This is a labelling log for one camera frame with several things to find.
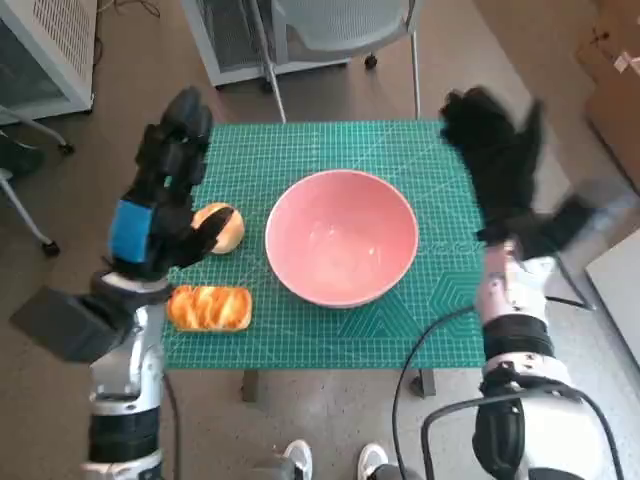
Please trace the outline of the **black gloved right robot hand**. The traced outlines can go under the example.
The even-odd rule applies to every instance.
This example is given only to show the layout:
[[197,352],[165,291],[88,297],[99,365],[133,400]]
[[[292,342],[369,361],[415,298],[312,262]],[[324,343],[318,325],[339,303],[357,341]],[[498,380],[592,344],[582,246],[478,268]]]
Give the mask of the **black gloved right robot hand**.
[[441,136],[461,157],[471,177],[482,218],[479,240],[501,243],[510,224],[532,211],[535,172],[543,142],[543,104],[531,103],[515,125],[484,87],[452,90],[440,109]]

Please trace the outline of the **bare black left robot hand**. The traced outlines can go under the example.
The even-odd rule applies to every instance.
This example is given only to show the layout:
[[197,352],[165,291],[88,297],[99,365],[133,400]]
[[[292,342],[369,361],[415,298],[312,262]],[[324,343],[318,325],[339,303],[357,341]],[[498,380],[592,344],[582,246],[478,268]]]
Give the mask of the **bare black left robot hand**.
[[192,189],[206,173],[212,113],[195,87],[181,90],[156,124],[146,126],[132,185],[117,203],[110,227],[111,268],[155,281],[173,267],[202,260],[218,243],[233,209],[223,207],[192,225]]

